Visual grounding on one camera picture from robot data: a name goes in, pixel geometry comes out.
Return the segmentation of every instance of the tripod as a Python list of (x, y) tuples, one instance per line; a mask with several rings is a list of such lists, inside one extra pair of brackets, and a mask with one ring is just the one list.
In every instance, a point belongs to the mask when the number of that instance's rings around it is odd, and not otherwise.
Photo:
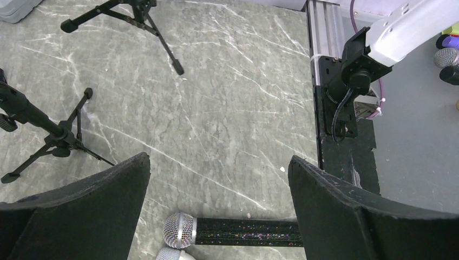
[[(82, 142), (81, 108), (92, 96), (93, 90), (87, 88), (84, 91), (84, 97), (80, 100), (70, 117), (66, 121), (59, 122), (57, 125), (45, 113), (31, 104), (24, 94), (8, 86), (6, 79), (0, 77), (0, 108), (7, 113), (7, 115), (0, 114), (0, 127), (7, 132), (13, 132), (17, 129), (16, 121), (22, 124), (29, 122), (36, 127), (45, 129), (49, 133), (49, 136), (44, 139), (45, 145), (13, 172), (3, 176), (1, 182), (6, 184), (15, 181), (21, 176), (21, 172), (39, 157), (48, 154), (52, 154), (55, 157), (68, 157), (70, 156), (70, 150), (82, 150), (97, 160), (102, 160), (114, 166), (110, 161), (87, 149)], [(75, 119), (77, 120), (76, 137), (71, 131), (72, 123)]]
[[(129, 4), (132, 7), (134, 18), (110, 10), (111, 8), (119, 4)], [(179, 60), (177, 60), (172, 54), (171, 50), (169, 49), (169, 46), (167, 45), (166, 41), (164, 40), (155, 23), (153, 22), (153, 19), (148, 14), (150, 8), (155, 6), (156, 0), (108, 0), (105, 3), (96, 6), (93, 10), (88, 11), (85, 14), (73, 20), (65, 20), (61, 23), (61, 29), (66, 33), (71, 33), (78, 29), (78, 26), (80, 24), (85, 23), (100, 14), (105, 14), (113, 18), (123, 20), (129, 24), (132, 24), (135, 27), (138, 27), (142, 30), (146, 30), (147, 32), (158, 37), (161, 41), (161, 44), (164, 46), (167, 54), (171, 58), (172, 66), (174, 67), (175, 71), (177, 72), (177, 74), (182, 75), (184, 73), (182, 65), (180, 64)], [(145, 20), (148, 20), (151, 26), (146, 25)]]

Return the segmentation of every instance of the black glittery microphone handle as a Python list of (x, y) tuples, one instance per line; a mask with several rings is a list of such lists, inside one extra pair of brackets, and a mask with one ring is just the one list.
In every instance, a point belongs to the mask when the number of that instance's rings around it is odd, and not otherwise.
[(302, 247), (298, 223), (198, 218), (196, 245)]

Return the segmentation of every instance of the cable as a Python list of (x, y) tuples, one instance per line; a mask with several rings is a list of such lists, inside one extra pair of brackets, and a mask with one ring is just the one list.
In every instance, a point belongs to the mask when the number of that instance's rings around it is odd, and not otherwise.
[(339, 103), (338, 107), (336, 108), (335, 115), (333, 116), (333, 121), (331, 123), (331, 136), (333, 138), (333, 141), (335, 141), (335, 142), (341, 142), (344, 139), (346, 131), (344, 131), (343, 138), (340, 141), (336, 140), (336, 121), (338, 121), (339, 112), (341, 112), (341, 110), (344, 107), (344, 104), (346, 104), (346, 102), (351, 97), (352, 92), (353, 92), (352, 88), (347, 90), (346, 95), (344, 96), (343, 100)]
[[(356, 19), (354, 17), (354, 2), (355, 1), (356, 0), (351, 0), (351, 7), (349, 8), (349, 12), (351, 15), (352, 27), (354, 28), (355, 33), (358, 33)], [(378, 83), (379, 83), (379, 91), (381, 93), (381, 101), (379, 102), (379, 105), (378, 105), (378, 108), (376, 108), (376, 111), (374, 111), (371, 115), (369, 115), (367, 119), (372, 119), (378, 115), (382, 115), (382, 109), (384, 107), (384, 102), (386, 101), (383, 79), (378, 79)]]

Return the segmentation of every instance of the marble table top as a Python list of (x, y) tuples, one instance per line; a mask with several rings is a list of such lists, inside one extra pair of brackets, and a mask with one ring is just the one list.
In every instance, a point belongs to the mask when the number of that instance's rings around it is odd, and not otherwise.
[[(185, 74), (153, 35), (108, 16), (66, 34), (60, 23), (95, 1), (45, 0), (23, 21), (0, 23), (0, 68), (11, 86), (58, 122), (87, 87), (83, 141), (120, 162), (146, 151), (151, 179), (129, 259), (165, 246), (174, 213), (295, 220), (287, 168), (296, 154), (317, 163), (305, 13), (233, 0), (158, 1), (150, 11)], [(129, 14), (128, 6), (115, 10)], [(43, 144), (30, 124), (0, 131), (0, 170), (12, 171)], [(72, 183), (108, 168), (74, 151), (47, 156), (0, 201)], [(204, 259), (305, 259), (303, 248), (191, 246)]]

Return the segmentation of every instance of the white microphone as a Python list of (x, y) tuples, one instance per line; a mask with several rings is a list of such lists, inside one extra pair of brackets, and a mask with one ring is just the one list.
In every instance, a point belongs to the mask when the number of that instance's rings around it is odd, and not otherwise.
[(163, 248), (159, 250), (156, 260), (196, 260), (183, 250)]
[(456, 48), (444, 48), (435, 54), (435, 65), (439, 68), (456, 66), (459, 64), (459, 50)]

